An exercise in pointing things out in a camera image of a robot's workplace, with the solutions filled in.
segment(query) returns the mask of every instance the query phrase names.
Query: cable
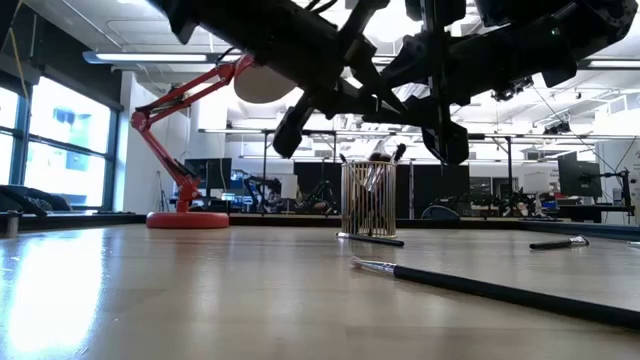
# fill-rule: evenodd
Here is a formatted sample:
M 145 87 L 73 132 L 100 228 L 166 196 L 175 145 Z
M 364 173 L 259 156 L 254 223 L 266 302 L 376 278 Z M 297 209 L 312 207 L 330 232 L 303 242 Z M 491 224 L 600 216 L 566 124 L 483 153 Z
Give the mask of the cable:
M 158 90 L 158 91 L 160 92 L 160 94 L 163 94 L 163 95 L 164 95 L 164 94 L 166 93 L 166 91 L 165 91 L 163 88 L 161 88 L 158 84 L 156 84 L 156 83 L 151 79 L 151 75 L 149 75 L 149 71 L 147 70 L 147 67 L 146 67 L 146 66 L 143 66 L 143 65 L 140 65 L 140 64 L 138 64 L 138 67 L 139 67 L 140 69 L 142 69 L 142 70 L 144 71 L 144 73 L 147 75 L 147 79 L 149 80 L 149 82 L 151 83 L 151 85 L 155 86 L 155 87 L 156 87 L 156 90 Z
M 224 147 L 225 147 L 225 141 L 226 141 L 226 135 L 222 135 L 222 149 L 220 150 L 220 156 L 222 156 L 222 154 L 224 154 Z M 220 160 L 220 179 L 222 179 L 222 188 L 224 189 L 224 192 L 227 192 L 227 181 L 224 179 L 224 172 L 222 171 L 222 157 L 218 158 Z
M 618 168 L 620 167 L 620 165 L 624 161 L 624 158 L 626 158 L 627 155 L 629 155 L 629 151 L 631 151 L 631 148 L 633 147 L 633 144 L 635 144 L 637 139 L 638 139 L 637 135 L 633 137 L 633 140 L 631 140 L 631 144 L 629 144 L 629 147 L 627 148 L 627 151 L 625 151 L 624 155 L 622 155 L 622 158 L 620 158 L 620 161 L 618 162 L 618 165 L 616 165 L 615 170 L 613 170 L 614 173 L 616 173 L 616 174 L 618 173 Z
M 544 98 L 544 96 L 542 96 L 542 94 L 540 94 L 540 92 L 538 91 L 538 89 L 536 89 L 535 87 L 533 88 L 533 90 L 535 90 L 535 92 L 538 94 L 538 96 L 540 97 L 540 99 L 542 99 L 542 102 L 544 102 L 545 105 L 547 105 L 547 107 L 549 108 L 549 110 L 551 110 L 551 112 L 553 113 L 553 115 L 558 118 L 558 120 L 563 121 L 564 120 L 560 117 L 560 115 L 558 115 L 558 113 L 556 113 L 555 110 L 553 110 L 553 108 L 551 107 L 551 105 L 549 105 L 549 103 L 547 102 L 547 100 Z M 589 149 L 600 161 L 602 161 L 603 164 L 605 164 L 606 166 L 609 167 L 609 169 L 614 170 L 615 169 L 609 165 L 609 163 L 607 163 L 600 155 L 598 155 L 598 153 L 593 150 L 593 148 L 591 147 L 591 145 L 587 144 L 586 142 L 584 142 L 584 140 L 582 140 L 582 138 L 576 134 L 575 132 L 573 132 L 573 130 L 571 130 L 571 133 L 573 134 L 573 136 L 575 136 L 578 140 L 580 140 L 580 142 L 587 147 L 587 149 Z
M 329 0 L 328 3 L 320 6 L 317 9 L 314 9 L 313 12 L 316 14 L 322 14 L 323 12 L 329 10 L 333 5 L 335 5 L 338 2 L 338 0 Z
M 216 59 L 214 64 L 216 66 L 218 66 L 218 64 L 220 64 L 220 62 L 235 49 L 236 48 L 232 46 L 232 47 L 228 48 L 227 50 L 225 50 L 225 52 L 223 52 L 220 56 L 218 56 L 218 58 Z
M 12 23 L 15 20 L 15 18 L 18 16 L 18 10 L 20 10 L 20 7 L 22 6 L 22 1 L 23 0 L 18 1 L 18 5 L 16 6 L 16 11 L 13 13 L 13 18 L 11 19 Z M 27 90 L 27 83 L 24 80 L 24 73 L 22 71 L 22 64 L 20 62 L 20 55 L 18 53 L 18 42 L 16 41 L 16 35 L 13 32 L 13 24 L 9 28 L 9 38 L 11 38 L 11 46 L 13 48 L 13 57 L 16 59 L 16 67 L 18 68 L 18 74 L 20 75 L 20 84 L 22 85 L 22 91 L 24 92 L 24 99 L 27 101 L 27 107 L 29 107 L 31 104 L 31 101 L 29 99 L 29 91 Z
M 320 0 L 311 0 L 311 2 L 309 2 L 309 5 L 307 5 L 304 9 L 307 11 L 311 11 L 314 7 L 316 7 L 316 5 L 318 5 L 319 2 Z
M 165 210 L 169 211 L 169 201 L 167 199 L 167 193 L 165 193 L 164 189 L 162 188 L 162 177 L 160 175 L 160 170 L 158 170 L 156 174 L 158 174 L 158 184 L 160 185 L 160 205 L 158 206 L 158 209 L 160 210 L 160 212 L 164 212 Z

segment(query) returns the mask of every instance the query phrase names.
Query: brush handle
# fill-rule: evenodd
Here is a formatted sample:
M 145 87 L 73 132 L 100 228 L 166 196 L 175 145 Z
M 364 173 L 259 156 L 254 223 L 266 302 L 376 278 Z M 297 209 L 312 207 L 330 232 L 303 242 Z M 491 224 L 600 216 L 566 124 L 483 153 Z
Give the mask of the brush handle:
M 393 276 L 397 279 L 483 296 L 565 316 L 640 330 L 640 312 L 633 310 L 547 295 L 453 275 L 411 269 L 400 265 L 393 266 Z
M 340 234 L 338 234 L 338 237 L 344 237 L 344 238 L 347 238 L 349 240 L 363 241 L 363 242 L 369 242 L 369 243 L 373 243 L 373 244 L 391 245 L 391 246 L 397 246 L 397 247 L 403 247 L 404 246 L 404 241 L 393 240 L 393 239 L 385 239 L 385 238 L 379 238 L 379 237 L 373 237 L 373 236 L 364 236 L 364 235 L 353 235 L 353 234 L 340 233 Z
M 549 241 L 543 243 L 529 244 L 529 248 L 532 250 L 550 250 L 550 249 L 562 249 L 568 248 L 573 245 L 571 240 L 561 240 L 561 241 Z

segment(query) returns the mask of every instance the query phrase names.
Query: ceiling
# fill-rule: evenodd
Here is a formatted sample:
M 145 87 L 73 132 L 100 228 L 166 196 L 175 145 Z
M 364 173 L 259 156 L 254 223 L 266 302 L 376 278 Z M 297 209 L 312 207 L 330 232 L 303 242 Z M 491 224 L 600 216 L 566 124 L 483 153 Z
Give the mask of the ceiling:
M 296 0 L 302 6 L 308 0 Z M 189 44 L 181 45 L 171 33 L 168 22 L 144 0 L 25 0 L 44 18 L 68 32 L 88 47 L 101 52 L 222 52 L 227 47 L 224 41 L 197 29 Z M 386 16 L 397 16 L 394 26 L 398 31 L 408 31 L 416 24 L 402 15 L 403 0 L 392 0 Z M 325 16 L 341 25 L 349 15 L 345 0 L 339 0 Z M 389 34 L 389 18 L 380 16 L 372 19 L 372 25 L 365 34 L 376 44 L 381 54 L 394 54 L 400 48 L 400 40 L 385 42 Z M 640 54 L 640 21 L 636 21 L 628 37 L 611 46 L 599 55 L 634 57 Z M 468 16 L 450 29 L 454 34 L 483 32 L 473 7 L 468 0 Z M 402 32 L 393 35 L 400 38 Z M 154 83 L 158 87 L 166 84 L 185 82 L 197 73 L 210 69 L 208 65 L 147 65 L 144 71 L 138 70 L 139 79 Z M 554 89 L 547 89 L 540 76 L 535 77 L 536 88 L 528 89 L 509 102 L 496 103 L 490 95 L 481 94 L 472 99 L 472 104 L 464 108 L 453 107 L 454 119 L 472 132 L 493 132 L 496 128 L 520 124 L 523 129 L 533 128 L 533 124 L 544 125 L 545 119 L 553 117 L 553 112 L 568 112 L 572 121 L 589 122 L 594 111 L 607 100 L 620 92 L 633 92 L 640 89 L 640 71 L 582 71 L 574 79 Z

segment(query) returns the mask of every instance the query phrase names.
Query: red lamp base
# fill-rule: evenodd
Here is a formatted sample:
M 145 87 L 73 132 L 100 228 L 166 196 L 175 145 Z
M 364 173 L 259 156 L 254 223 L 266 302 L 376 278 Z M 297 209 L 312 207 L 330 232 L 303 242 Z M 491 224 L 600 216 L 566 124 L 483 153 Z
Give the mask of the red lamp base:
M 223 213 L 149 213 L 149 229 L 222 229 L 229 227 L 229 216 Z

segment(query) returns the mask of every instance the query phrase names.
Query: table surface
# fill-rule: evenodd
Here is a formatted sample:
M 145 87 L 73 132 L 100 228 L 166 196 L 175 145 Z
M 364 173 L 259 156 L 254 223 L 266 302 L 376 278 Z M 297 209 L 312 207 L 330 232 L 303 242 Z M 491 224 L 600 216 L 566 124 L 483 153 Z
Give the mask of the table surface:
M 638 298 L 640 250 L 531 253 L 518 231 L 68 230 L 0 240 L 0 358 L 637 359 L 639 335 L 352 269 L 398 262 L 535 290 Z M 632 299 L 624 304 L 633 304 Z

